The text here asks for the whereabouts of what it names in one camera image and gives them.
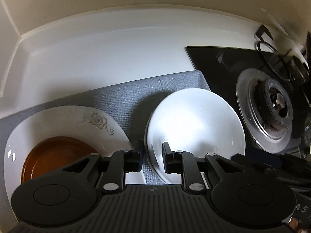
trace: gray cloth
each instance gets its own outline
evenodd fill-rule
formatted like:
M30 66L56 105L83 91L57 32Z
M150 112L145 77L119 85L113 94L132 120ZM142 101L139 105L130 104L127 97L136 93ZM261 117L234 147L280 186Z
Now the gray cloth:
M100 89L79 93L76 95L43 103L30 109L0 120L0 229L7 232L16 225L16 219L11 210L6 195L3 175L4 151L7 140L13 129L27 117L44 109L63 106L80 105L101 109L108 113L128 136L132 145L137 140L144 139L147 121L157 105L169 94L180 89L209 87L200 71L189 71L168 74L153 78L126 82ZM143 171L147 184L162 184L144 161Z

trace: black glass cooktop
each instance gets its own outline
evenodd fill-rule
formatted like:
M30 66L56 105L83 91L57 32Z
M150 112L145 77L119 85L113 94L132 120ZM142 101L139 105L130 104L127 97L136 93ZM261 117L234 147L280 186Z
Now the black glass cooktop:
M262 70L271 78L277 79L291 97L293 87L290 82L280 81L276 78L273 72L265 66L259 52L256 50L204 46L186 47L186 51L192 60L195 69L200 70L203 73L211 91L225 99L240 117L245 131L246 153L248 148L259 148L250 136L240 115L236 96L236 83L238 76L247 68ZM273 56L273 54L269 52L265 52L264 55L266 58ZM279 74L286 73L285 68L282 65L277 67L277 70ZM289 145L285 150L292 149L299 144L300 139L291 138Z

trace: gas stove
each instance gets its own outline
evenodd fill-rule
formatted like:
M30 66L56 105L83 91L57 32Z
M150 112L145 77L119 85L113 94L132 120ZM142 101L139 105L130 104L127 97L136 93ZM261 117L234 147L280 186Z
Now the gas stove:
M263 33L273 39L262 25L255 33L257 50L189 46L186 51L211 91L238 114L245 130L246 155L261 149L299 152L297 155L305 157L301 136L309 106L300 86L308 80L307 66L296 57L279 54L264 41ZM263 46L272 52L262 51Z

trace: metal burner plate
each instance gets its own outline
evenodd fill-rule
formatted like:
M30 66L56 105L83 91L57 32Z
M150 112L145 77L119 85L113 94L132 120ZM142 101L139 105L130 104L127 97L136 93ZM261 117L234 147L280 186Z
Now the metal burner plate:
M255 142L267 152L279 153L290 140L292 126L281 131L274 131L267 127L259 114L253 97L258 80L268 78L270 77L263 71L254 68L244 70L237 80L236 95L244 123Z

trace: white bowl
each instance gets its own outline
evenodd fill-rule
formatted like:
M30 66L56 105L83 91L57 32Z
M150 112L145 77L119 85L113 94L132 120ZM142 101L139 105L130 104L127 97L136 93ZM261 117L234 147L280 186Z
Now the white bowl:
M191 152L195 157L204 158L208 152L227 159L245 154L244 130L236 112L204 89L183 89L166 97L153 112L145 137L152 167L166 184L181 183L181 175L164 171L165 141L172 151Z
M57 136L79 139L103 157L132 149L121 127L99 109L60 106L38 112L16 126L6 144L4 181L9 201L21 184L22 168L29 152L41 141ZM143 172L127 173L126 183L146 184Z

